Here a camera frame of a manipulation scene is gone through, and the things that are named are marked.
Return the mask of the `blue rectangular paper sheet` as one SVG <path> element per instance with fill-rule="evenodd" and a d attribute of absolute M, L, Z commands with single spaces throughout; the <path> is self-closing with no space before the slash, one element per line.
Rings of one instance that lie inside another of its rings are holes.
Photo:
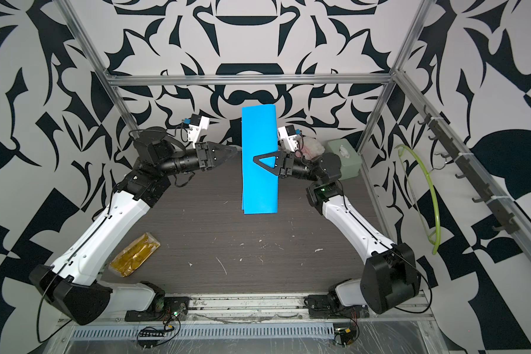
<path fill-rule="evenodd" d="M 243 212 L 272 214 L 278 210 L 278 176 L 274 168 L 278 152 L 274 105 L 242 109 Z"/>

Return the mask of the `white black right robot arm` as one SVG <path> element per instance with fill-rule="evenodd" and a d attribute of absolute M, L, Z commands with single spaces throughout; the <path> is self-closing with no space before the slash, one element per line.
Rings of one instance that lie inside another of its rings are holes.
<path fill-rule="evenodd" d="M 308 161 L 277 151 L 255 156 L 253 162 L 278 177 L 310 181 L 309 205 L 336 226 L 364 262 L 361 278 L 332 286 L 326 296 L 311 304 L 311 310 L 336 314 L 366 305 L 383 314 L 418 295 L 422 277 L 413 250 L 381 234 L 351 204 L 339 181 L 342 162 L 338 155 L 323 153 Z"/>

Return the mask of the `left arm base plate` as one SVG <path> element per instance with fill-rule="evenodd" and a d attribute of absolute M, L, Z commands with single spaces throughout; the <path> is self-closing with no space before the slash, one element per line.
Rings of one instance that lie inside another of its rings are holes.
<path fill-rule="evenodd" d="M 167 296 L 156 294 L 146 309 L 127 311 L 125 322 L 162 322 L 172 315 L 180 319 L 188 313 L 191 298 L 188 296 Z"/>

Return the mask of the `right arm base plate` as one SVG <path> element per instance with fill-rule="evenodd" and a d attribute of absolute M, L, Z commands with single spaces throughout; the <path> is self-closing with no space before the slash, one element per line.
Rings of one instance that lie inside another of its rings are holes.
<path fill-rule="evenodd" d="M 344 307 L 335 296 L 330 294 L 306 296 L 304 305 L 312 319 L 367 319 L 370 317 L 370 311 L 366 305 Z"/>

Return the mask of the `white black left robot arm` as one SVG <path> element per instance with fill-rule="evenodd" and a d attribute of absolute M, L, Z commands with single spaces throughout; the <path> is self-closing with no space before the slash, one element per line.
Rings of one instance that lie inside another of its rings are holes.
<path fill-rule="evenodd" d="M 213 142 L 187 148 L 162 127 L 141 130 L 134 147 L 139 157 L 115 185 L 106 209 L 52 265 L 37 265 L 29 276 L 44 301 L 79 325 L 119 311 L 162 314 L 165 292 L 160 287 L 104 283 L 98 274 L 132 226 L 170 187 L 170 176 L 210 171 L 237 154 L 236 147 Z"/>

